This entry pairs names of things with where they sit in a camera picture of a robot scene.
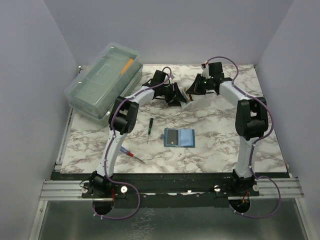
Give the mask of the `white plastic card tray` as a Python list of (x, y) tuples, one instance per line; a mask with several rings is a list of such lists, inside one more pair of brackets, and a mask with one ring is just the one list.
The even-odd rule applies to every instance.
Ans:
[(182, 95), (186, 99), (186, 102), (181, 103), (181, 107), (184, 111), (194, 111), (196, 109), (196, 101), (193, 99), (193, 101), (188, 101), (186, 88), (184, 87), (182, 90)]

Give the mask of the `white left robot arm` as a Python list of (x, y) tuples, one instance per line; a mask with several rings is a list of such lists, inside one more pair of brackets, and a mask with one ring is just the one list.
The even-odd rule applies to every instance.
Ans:
[(141, 88), (127, 97), (118, 96), (109, 117), (109, 137), (102, 159), (89, 177), (89, 185), (101, 198), (107, 197), (111, 191), (110, 177), (114, 173), (115, 162), (121, 146), (136, 125), (139, 107), (154, 99), (164, 100), (169, 107), (181, 107), (187, 99), (181, 93), (176, 82), (171, 83), (174, 76), (166, 66), (156, 70), (153, 77)]

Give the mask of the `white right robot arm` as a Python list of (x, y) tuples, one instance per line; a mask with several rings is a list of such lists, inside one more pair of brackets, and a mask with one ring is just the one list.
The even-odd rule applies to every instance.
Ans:
[(196, 78), (187, 95), (206, 95), (214, 93), (225, 97), (236, 107), (235, 130), (239, 135), (238, 160), (232, 172), (230, 191), (241, 196), (252, 185), (255, 177), (253, 166), (256, 160), (256, 143), (269, 128), (266, 99), (250, 96), (235, 85), (235, 80), (225, 77), (221, 62), (206, 61), (201, 65), (202, 73)]

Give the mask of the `blue leather card holder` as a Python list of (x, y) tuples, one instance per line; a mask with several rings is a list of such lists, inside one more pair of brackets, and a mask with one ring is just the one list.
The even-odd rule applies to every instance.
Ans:
[[(173, 129), (178, 131), (177, 145), (167, 145), (168, 129)], [(196, 146), (195, 130), (191, 128), (183, 128), (183, 129), (165, 128), (164, 135), (163, 135), (163, 145), (164, 147), (170, 147), (170, 148), (195, 148)]]

